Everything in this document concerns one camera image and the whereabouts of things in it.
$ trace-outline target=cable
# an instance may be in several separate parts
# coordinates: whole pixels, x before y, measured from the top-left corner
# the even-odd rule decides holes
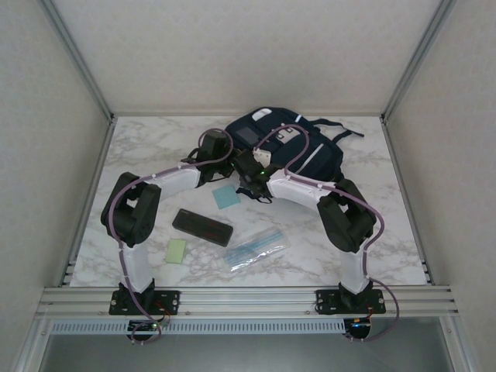
[[[147,321],[141,322],[140,324],[138,324],[132,330],[132,332],[131,332],[131,341],[133,343],[135,343],[135,341],[136,341],[134,339],[135,332],[139,328],[141,328],[142,326],[144,326],[146,324],[156,324],[157,325],[158,334],[156,336],[154,336],[154,337],[151,337],[150,339],[148,339],[146,341],[140,341],[140,343],[142,345],[144,345],[146,343],[151,343],[151,342],[156,341],[157,339],[159,339],[160,336],[162,335],[162,329],[160,328],[160,324],[157,323],[157,321],[143,308],[143,306],[141,306],[141,304],[138,302],[138,299],[136,298],[136,295],[134,294],[133,285],[131,284],[131,280],[129,279],[129,274],[128,274],[128,271],[127,271],[126,261],[124,259],[124,244],[122,243],[122,240],[119,238],[119,236],[117,235],[117,232],[115,231],[115,226],[114,226],[114,211],[115,211],[115,207],[117,206],[117,203],[119,202],[119,200],[121,199],[121,197],[128,190],[130,190],[133,186],[136,186],[137,184],[140,184],[141,182],[145,182],[145,181],[149,181],[149,180],[156,179],[156,178],[159,178],[159,177],[163,177],[163,176],[165,176],[165,175],[167,175],[169,173],[175,172],[175,171],[177,171],[178,169],[181,169],[181,168],[199,167],[201,165],[220,163],[221,161],[226,160],[229,157],[229,155],[231,155],[231,152],[234,149],[234,142],[233,142],[233,138],[231,137],[231,135],[229,133],[227,133],[224,129],[219,129],[219,128],[207,129],[207,130],[205,130],[200,135],[200,138],[199,138],[198,142],[201,141],[201,139],[203,138],[203,136],[206,133],[211,132],[211,131],[221,132],[224,135],[226,135],[226,137],[228,138],[228,140],[229,140],[229,150],[228,150],[228,152],[227,152],[226,155],[224,155],[223,157],[221,157],[219,159],[216,159],[216,160],[207,160],[207,161],[202,161],[201,163],[196,163],[196,164],[182,164],[181,166],[178,166],[178,167],[173,167],[173,168],[170,168],[170,169],[162,170],[161,172],[159,172],[157,174],[150,174],[148,176],[141,177],[141,178],[139,178],[139,179],[137,179],[137,180],[135,180],[135,181],[127,184],[121,191],[119,191],[117,193],[117,195],[112,200],[112,203],[110,204],[110,209],[108,211],[108,223],[109,223],[108,224],[108,227],[110,229],[110,233],[112,235],[112,238],[114,238],[117,241],[118,245],[119,245],[119,261],[121,263],[122,273],[124,274],[124,281],[126,282],[126,287],[129,290],[129,294],[131,295],[131,299],[133,300],[134,305],[148,319]]]
[[[400,317],[400,307],[399,307],[399,304],[398,304],[398,300],[396,298],[396,296],[394,295],[393,291],[386,285],[384,284],[383,282],[377,280],[377,279],[373,279],[372,277],[369,276],[368,274],[368,271],[367,271],[367,250],[369,249],[369,247],[375,243],[380,237],[381,235],[384,233],[384,228],[385,228],[385,222],[384,222],[384,218],[382,217],[382,215],[379,213],[378,210],[376,210],[374,207],[372,207],[371,205],[369,205],[368,203],[366,203],[365,201],[343,191],[343,190],[339,190],[338,188],[334,188],[332,186],[328,186],[326,184],[322,184],[322,182],[320,181],[315,181],[315,180],[312,180],[310,178],[301,178],[299,176],[296,176],[294,173],[290,172],[289,171],[289,167],[294,164],[300,157],[303,156],[303,154],[306,152],[306,150],[308,149],[308,147],[310,146],[310,139],[308,137],[308,132],[302,128],[301,126],[298,126],[296,124],[287,124],[285,126],[280,126],[278,128],[276,128],[275,130],[273,130],[272,132],[270,132],[269,134],[267,134],[258,144],[257,146],[255,147],[255,150],[258,150],[260,148],[260,146],[262,146],[262,144],[267,141],[270,137],[272,137],[274,134],[276,134],[277,132],[279,132],[280,130],[283,130],[283,129],[286,129],[286,128],[295,128],[297,129],[299,132],[301,132],[304,136],[305,136],[305,147],[303,148],[303,150],[296,156],[294,157],[293,160],[291,160],[288,164],[286,164],[286,167],[284,167],[284,173],[289,176],[289,179],[290,180],[294,180],[294,181],[297,181],[301,184],[306,184],[306,185],[309,185],[309,186],[313,186],[313,187],[318,187],[321,186],[320,188],[323,188],[325,190],[328,190],[328,191],[331,191],[331,192],[335,192],[345,198],[348,198],[349,200],[351,200],[352,202],[355,202],[361,206],[363,206],[365,209],[369,210],[370,212],[374,213],[375,216],[377,217],[377,219],[379,220],[379,223],[381,224],[381,226],[379,227],[379,231],[377,232],[377,234],[375,234],[372,238],[370,238],[366,243],[365,243],[365,246],[363,247],[363,259],[362,259],[362,268],[363,268],[363,274],[365,275],[365,278],[369,279],[370,281],[374,282],[374,283],[377,283],[379,284],[381,287],[383,287],[390,295],[391,297],[393,298],[393,302],[394,302],[394,306],[396,308],[396,316],[394,317],[394,321],[393,321],[393,324],[391,325],[391,327],[389,327],[388,329],[384,330],[383,332],[379,333],[378,335],[376,336],[372,336],[372,337],[369,337],[369,338],[366,338],[366,339],[360,339],[361,342],[365,343],[365,342],[370,342],[370,341],[374,341],[376,339],[380,339],[382,336],[385,336],[386,334],[388,334],[390,331],[392,331],[398,324],[398,320],[399,320],[399,317]]]

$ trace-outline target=green sponge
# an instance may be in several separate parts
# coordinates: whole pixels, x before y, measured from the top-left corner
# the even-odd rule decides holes
[[[183,239],[171,239],[169,242],[169,247],[167,248],[167,255],[165,256],[165,262],[169,264],[182,264],[184,249],[186,248],[186,240]]]

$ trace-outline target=white marble surface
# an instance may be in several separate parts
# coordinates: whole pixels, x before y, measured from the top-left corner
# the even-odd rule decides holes
[[[386,284],[425,284],[425,275],[406,215],[391,158],[378,118],[330,118],[365,134],[340,141],[343,173],[386,221],[382,238],[370,248],[370,275]],[[88,226],[77,257],[72,287],[114,287],[119,283],[117,244],[100,224],[100,214],[119,175],[137,175],[172,167],[196,146],[198,136],[212,127],[224,128],[231,117],[122,117],[115,128]],[[324,128],[335,136],[339,129]],[[240,195],[241,203],[218,210],[212,190],[229,180],[183,191],[163,201],[149,242],[149,261],[158,286],[305,286],[339,283],[338,250],[327,240],[319,216],[290,201],[263,205]],[[230,273],[224,248],[194,238],[171,225],[179,208],[226,222],[234,227],[231,242],[270,226],[280,226],[291,247]],[[187,240],[183,264],[165,263],[169,239]]]

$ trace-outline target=plastic bag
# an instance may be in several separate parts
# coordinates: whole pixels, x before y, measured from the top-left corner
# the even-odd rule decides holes
[[[224,260],[233,272],[288,247],[288,239],[282,230],[271,227],[253,234],[233,248],[228,248]]]

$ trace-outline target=blue sponge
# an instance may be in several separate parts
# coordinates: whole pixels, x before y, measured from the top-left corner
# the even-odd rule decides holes
[[[228,184],[223,188],[218,188],[217,190],[212,191],[212,193],[219,209],[227,208],[239,203],[238,194],[231,184]]]

